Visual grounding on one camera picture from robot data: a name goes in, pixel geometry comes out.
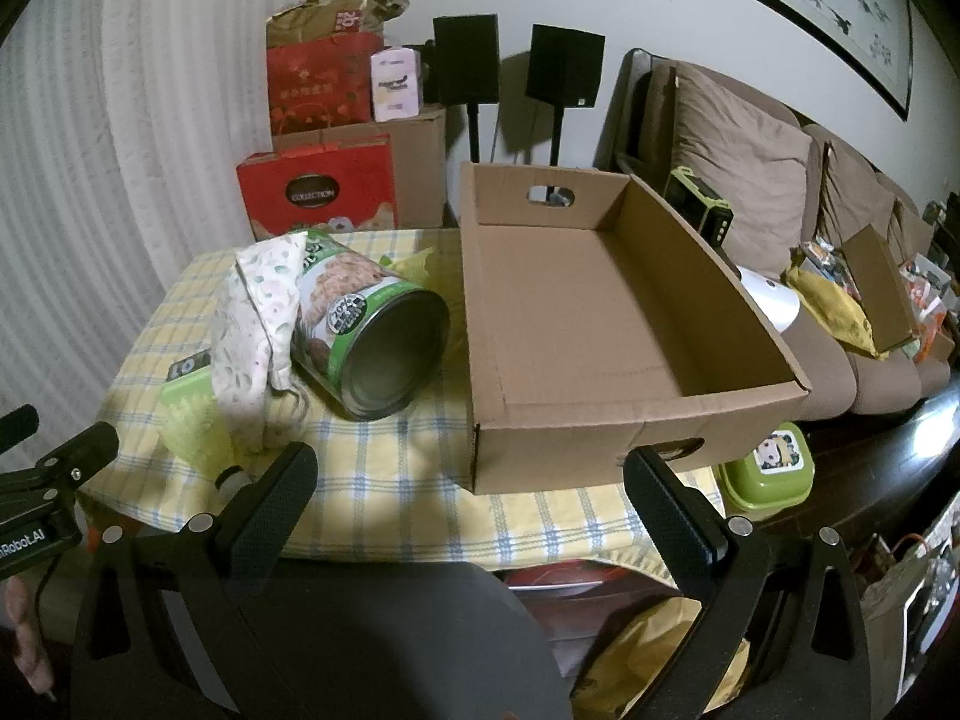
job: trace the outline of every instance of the white curtain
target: white curtain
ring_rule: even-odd
[[[96,415],[166,288],[251,240],[263,25],[294,0],[31,0],[0,47],[0,413],[24,466]]]

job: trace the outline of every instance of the metal screw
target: metal screw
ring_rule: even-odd
[[[186,526],[193,533],[203,533],[203,531],[210,530],[210,526],[213,525],[213,517],[210,517],[209,514],[203,512],[202,514],[194,514],[193,517],[190,517],[190,521]]]
[[[731,517],[727,525],[738,536],[750,536],[754,531],[754,524],[746,517]]]
[[[104,534],[100,536],[100,541],[104,544],[113,544],[120,541],[120,536],[123,536],[123,528],[119,525],[110,525],[110,527],[104,531]]]
[[[820,528],[820,538],[832,547],[840,543],[840,533],[833,528]]]

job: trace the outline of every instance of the red bag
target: red bag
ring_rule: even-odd
[[[370,57],[382,49],[372,32],[267,49],[271,134],[371,122]]]
[[[253,154],[237,166],[253,236],[397,227],[390,136]]]

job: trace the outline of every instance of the can lid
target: can lid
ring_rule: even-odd
[[[406,406],[440,365],[449,327],[446,303],[429,290],[381,306],[344,359],[344,408],[360,419],[381,419]]]

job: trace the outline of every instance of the speaker stand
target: speaker stand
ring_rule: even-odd
[[[480,162],[480,122],[477,103],[467,103],[467,130],[470,136],[470,162]]]
[[[560,131],[563,129],[563,105],[553,106],[553,135],[550,138],[550,167],[560,161]]]

